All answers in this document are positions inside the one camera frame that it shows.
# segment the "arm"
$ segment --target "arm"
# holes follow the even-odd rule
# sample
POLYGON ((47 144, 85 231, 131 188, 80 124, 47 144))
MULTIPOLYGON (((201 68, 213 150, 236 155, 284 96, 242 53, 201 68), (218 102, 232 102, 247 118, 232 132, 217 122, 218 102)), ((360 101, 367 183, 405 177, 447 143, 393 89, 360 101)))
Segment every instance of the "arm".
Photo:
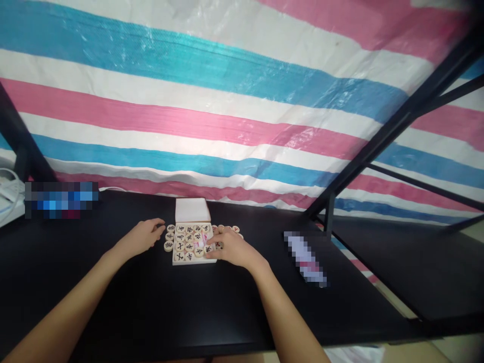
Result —
POLYGON ((3 363, 65 363, 118 269, 160 239, 156 218, 139 222, 10 352, 3 363))
POLYGON ((277 281, 267 260, 229 228, 207 243, 214 242, 223 242, 223 249, 209 253, 208 258, 226 260, 245 267, 252 274, 281 363, 329 363, 323 348, 277 281))

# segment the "forearm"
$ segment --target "forearm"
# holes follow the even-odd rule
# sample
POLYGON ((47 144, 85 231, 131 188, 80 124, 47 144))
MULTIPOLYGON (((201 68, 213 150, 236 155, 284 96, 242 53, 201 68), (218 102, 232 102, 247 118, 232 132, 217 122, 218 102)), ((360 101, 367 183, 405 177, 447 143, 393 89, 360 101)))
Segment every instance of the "forearm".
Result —
POLYGON ((124 261, 108 251, 5 358, 4 363, 64 363, 124 261))
POLYGON ((281 363, 329 362, 267 261, 249 270, 259 289, 281 363))

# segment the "white box lid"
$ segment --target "white box lid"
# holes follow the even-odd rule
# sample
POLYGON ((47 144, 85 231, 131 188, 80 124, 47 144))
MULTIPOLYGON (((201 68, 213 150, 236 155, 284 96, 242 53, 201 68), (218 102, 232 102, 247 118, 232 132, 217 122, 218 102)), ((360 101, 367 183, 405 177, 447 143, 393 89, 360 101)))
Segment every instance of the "white box lid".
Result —
POLYGON ((175 222, 210 222, 210 212, 205 198, 177 198, 175 222))

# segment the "hand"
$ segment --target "hand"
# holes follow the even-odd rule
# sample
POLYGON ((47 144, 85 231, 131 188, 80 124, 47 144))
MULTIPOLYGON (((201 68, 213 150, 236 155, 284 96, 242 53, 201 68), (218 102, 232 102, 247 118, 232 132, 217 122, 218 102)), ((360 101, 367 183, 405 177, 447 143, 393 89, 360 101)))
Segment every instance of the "hand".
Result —
POLYGON ((209 259, 226 260, 234 265, 245 267, 249 272, 260 265, 266 265, 267 261, 257 250, 248 244, 230 228, 217 230, 217 234, 207 241, 207 244, 222 242, 223 249, 215 250, 207 254, 209 259))
POLYGON ((165 226, 157 227, 158 224, 165 224, 165 221, 160 218, 154 218, 139 222, 114 245, 112 251, 123 262, 147 251, 155 245, 155 242, 161 238, 162 233, 165 231, 165 226))

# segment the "person's left hand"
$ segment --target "person's left hand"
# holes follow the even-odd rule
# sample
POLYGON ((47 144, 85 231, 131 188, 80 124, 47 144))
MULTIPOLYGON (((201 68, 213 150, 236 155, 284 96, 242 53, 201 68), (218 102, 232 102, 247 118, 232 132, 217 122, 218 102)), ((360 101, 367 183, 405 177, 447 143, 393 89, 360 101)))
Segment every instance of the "person's left hand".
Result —
POLYGON ((147 251, 155 245, 165 231, 165 226, 156 227, 158 224, 165 224, 165 221, 154 218, 139 222, 114 245, 112 251, 123 260, 123 263, 147 251))

